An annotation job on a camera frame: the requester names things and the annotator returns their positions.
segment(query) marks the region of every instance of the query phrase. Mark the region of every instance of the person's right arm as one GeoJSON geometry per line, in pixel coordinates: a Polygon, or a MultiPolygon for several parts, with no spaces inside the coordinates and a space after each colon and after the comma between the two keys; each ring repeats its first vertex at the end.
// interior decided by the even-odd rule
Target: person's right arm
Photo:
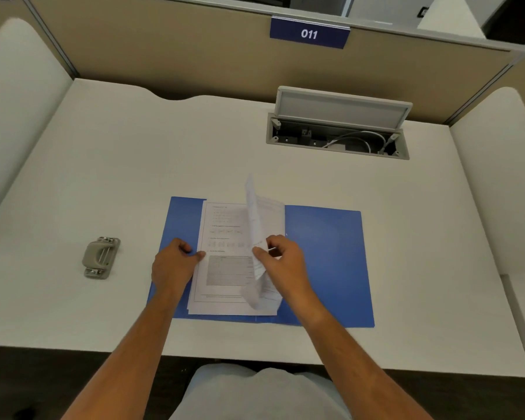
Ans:
{"type": "Polygon", "coordinates": [[[266,240],[269,247],[280,252],[281,259],[273,258],[259,247],[253,248],[253,254],[263,263],[276,289],[307,330],[352,417],[432,420],[319,301],[311,289],[299,246],[284,236],[270,236],[266,240]]]}

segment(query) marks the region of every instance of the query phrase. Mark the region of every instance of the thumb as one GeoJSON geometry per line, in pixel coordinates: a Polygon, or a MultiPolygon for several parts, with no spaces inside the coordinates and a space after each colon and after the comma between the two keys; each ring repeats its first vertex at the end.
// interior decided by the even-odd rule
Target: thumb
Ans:
{"type": "Polygon", "coordinates": [[[264,265],[264,268],[266,269],[269,269],[270,266],[274,262],[276,262],[276,260],[272,257],[271,254],[269,254],[266,250],[258,246],[253,247],[253,255],[255,255],[256,259],[261,261],[262,265],[264,265]]]}
{"type": "Polygon", "coordinates": [[[190,262],[192,262],[194,265],[198,264],[200,261],[203,260],[204,256],[206,256],[206,252],[203,250],[199,250],[194,255],[189,256],[190,262]]]}

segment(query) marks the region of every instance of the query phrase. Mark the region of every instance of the number sign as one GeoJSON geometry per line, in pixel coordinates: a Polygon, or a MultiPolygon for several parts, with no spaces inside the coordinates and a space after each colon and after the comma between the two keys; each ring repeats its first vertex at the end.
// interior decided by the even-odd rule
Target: number sign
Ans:
{"type": "Polygon", "coordinates": [[[350,28],[346,26],[325,25],[274,16],[270,21],[270,38],[277,40],[344,48],[349,34],[350,28]]]}

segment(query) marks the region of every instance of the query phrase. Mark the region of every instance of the blue folder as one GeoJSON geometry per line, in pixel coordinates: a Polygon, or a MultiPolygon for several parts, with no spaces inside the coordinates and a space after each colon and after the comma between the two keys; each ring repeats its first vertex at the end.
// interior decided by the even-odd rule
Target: blue folder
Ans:
{"type": "MultiPolygon", "coordinates": [[[[179,237],[196,251],[203,201],[171,198],[160,250],[179,237]]],[[[286,205],[286,236],[303,250],[311,286],[335,318],[344,327],[374,327],[361,213],[286,205]]],[[[275,316],[189,315],[190,288],[189,282],[175,318],[300,325],[284,300],[275,316]]],[[[154,293],[152,284],[148,301],[154,293]]]]}

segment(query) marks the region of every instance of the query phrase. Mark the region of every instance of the person's left arm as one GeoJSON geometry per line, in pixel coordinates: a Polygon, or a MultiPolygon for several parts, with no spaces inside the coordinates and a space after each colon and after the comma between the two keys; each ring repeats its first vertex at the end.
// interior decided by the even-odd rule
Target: person's left arm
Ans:
{"type": "Polygon", "coordinates": [[[205,253],[188,256],[188,243],[173,239],[155,256],[155,295],[124,339],[93,375],[62,417],[140,419],[144,417],[155,371],[177,303],[205,253]]]}

